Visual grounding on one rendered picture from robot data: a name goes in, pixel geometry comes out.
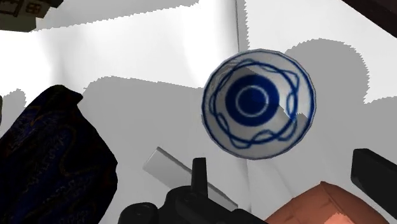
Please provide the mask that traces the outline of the white bowl with blue pattern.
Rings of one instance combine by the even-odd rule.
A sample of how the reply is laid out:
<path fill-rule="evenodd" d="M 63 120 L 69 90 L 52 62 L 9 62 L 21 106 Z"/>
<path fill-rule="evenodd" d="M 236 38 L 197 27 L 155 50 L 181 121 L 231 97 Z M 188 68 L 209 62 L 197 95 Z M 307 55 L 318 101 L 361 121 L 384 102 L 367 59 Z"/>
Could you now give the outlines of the white bowl with blue pattern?
<path fill-rule="evenodd" d="M 207 134 L 222 150 L 264 160 L 304 138 L 316 113 L 316 91 L 295 59 L 273 50 L 248 50 L 211 73 L 201 111 Z"/>

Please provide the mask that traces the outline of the dark blue patterned vase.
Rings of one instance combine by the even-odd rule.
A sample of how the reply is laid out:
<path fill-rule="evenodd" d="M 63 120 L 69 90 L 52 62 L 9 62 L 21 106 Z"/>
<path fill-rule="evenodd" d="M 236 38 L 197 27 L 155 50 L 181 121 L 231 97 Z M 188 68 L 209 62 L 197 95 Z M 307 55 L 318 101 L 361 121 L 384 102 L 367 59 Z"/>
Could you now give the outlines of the dark blue patterned vase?
<path fill-rule="evenodd" d="M 99 224 L 118 164 L 82 115 L 80 93 L 54 85 L 0 138 L 0 224 Z"/>

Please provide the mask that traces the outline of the flat grey bar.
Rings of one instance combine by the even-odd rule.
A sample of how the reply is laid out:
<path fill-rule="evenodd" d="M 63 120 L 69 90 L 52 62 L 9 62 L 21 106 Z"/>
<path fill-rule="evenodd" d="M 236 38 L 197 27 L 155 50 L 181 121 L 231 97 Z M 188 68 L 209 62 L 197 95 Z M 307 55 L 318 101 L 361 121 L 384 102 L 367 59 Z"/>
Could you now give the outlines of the flat grey bar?
<path fill-rule="evenodd" d="M 171 189 L 191 183 L 192 170 L 160 147 L 144 163 L 143 170 Z M 207 184 L 207 188 L 208 196 L 214 202 L 229 211 L 238 208 L 233 200 L 211 183 Z"/>

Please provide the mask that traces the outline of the dark brown furniture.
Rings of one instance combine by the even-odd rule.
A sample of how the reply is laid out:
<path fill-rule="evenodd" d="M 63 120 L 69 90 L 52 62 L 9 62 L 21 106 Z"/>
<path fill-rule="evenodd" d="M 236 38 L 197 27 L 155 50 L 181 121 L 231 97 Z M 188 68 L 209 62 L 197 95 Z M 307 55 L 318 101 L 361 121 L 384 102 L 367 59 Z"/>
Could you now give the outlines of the dark brown furniture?
<path fill-rule="evenodd" d="M 341 0 L 387 32 L 397 32 L 397 13 L 379 0 Z"/>

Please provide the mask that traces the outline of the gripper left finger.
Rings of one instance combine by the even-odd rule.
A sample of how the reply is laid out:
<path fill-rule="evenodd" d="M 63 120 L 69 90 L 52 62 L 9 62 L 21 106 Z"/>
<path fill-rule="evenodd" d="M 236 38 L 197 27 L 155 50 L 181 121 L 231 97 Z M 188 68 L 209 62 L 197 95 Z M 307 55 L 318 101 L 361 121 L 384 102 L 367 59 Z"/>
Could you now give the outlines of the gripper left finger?
<path fill-rule="evenodd" d="M 206 159 L 194 158 L 191 184 L 171 189 L 161 208 L 150 202 L 127 206 L 118 224 L 267 224 L 243 209 L 229 211 L 208 197 Z"/>

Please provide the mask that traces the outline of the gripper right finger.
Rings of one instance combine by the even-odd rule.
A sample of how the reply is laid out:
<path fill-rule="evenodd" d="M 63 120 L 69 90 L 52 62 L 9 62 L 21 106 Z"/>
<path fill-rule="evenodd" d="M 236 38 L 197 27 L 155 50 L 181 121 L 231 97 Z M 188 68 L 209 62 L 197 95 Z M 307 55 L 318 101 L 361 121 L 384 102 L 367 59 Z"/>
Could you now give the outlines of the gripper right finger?
<path fill-rule="evenodd" d="M 397 165 L 367 148 L 352 153 L 351 181 L 397 220 Z"/>

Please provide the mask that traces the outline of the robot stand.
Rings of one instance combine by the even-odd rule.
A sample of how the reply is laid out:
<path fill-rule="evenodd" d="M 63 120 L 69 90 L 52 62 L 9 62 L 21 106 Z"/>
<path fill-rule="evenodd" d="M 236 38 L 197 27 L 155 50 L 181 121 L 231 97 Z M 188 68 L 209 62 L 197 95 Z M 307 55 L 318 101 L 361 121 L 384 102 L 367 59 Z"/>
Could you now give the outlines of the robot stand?
<path fill-rule="evenodd" d="M 44 18 L 50 8 L 58 8 L 63 1 L 0 0 L 0 30 L 31 32 L 37 18 Z"/>

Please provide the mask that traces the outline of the orange-brown box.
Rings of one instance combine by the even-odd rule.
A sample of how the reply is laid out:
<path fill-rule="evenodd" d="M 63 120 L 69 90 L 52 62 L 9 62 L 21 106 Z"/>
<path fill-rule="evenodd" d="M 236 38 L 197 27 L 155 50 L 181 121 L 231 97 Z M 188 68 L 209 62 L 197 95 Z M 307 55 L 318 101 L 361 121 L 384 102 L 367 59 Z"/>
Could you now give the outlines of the orange-brown box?
<path fill-rule="evenodd" d="M 325 181 L 292 198 L 268 224 L 390 224 L 364 200 Z"/>

